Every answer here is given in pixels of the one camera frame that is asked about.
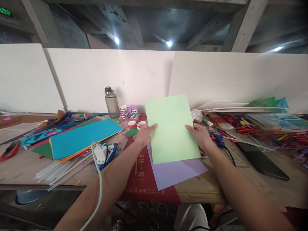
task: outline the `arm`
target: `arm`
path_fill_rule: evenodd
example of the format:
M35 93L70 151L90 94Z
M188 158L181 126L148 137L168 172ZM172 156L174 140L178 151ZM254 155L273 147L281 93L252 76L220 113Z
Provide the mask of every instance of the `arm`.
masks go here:
M217 148L207 129L186 126L206 152L226 198L246 230L295 230L282 212Z
M85 230L98 230L109 210L117 202L125 189L129 174L141 150L150 141L150 134L157 125L141 127L136 140L102 171L103 196L101 205ZM98 175L90 181L85 190L66 212L54 229L78 231L87 222L97 206L99 198Z

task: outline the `green exit sign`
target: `green exit sign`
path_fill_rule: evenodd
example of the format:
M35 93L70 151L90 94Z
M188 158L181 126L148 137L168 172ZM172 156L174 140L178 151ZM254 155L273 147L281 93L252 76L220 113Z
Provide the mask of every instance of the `green exit sign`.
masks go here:
M6 16L9 16L11 18L15 18L12 11L10 11L8 9L5 9L5 8L3 8L1 6L0 6L0 14L5 14Z

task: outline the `teal paper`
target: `teal paper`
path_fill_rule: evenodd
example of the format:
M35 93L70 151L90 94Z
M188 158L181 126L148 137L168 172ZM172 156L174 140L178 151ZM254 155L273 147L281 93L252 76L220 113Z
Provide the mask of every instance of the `teal paper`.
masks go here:
M151 134L153 163L200 157L198 144L185 125L193 126L186 95L145 101L149 126L158 124Z
M111 119L106 119L52 136L50 140L54 160L72 155L90 146L93 141L104 140L121 130L123 130L121 126Z

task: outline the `gray water bottle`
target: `gray water bottle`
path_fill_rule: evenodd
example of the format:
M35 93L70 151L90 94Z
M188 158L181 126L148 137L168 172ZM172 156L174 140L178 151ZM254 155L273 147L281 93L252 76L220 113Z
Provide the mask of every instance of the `gray water bottle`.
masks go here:
M105 100L109 112L109 117L112 119L117 119L119 118L119 105L118 105L118 100L115 95L115 91L111 89L111 87L106 87L105 88Z

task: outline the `black phone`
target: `black phone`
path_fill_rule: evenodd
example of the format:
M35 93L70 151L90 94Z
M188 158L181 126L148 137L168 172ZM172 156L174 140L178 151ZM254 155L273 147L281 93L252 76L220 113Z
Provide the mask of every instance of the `black phone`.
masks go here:
M237 142L237 146L242 150L244 155L250 161L250 163L260 173L270 176L278 177L283 180L289 180L290 178L275 165L263 152L256 146L251 144Z

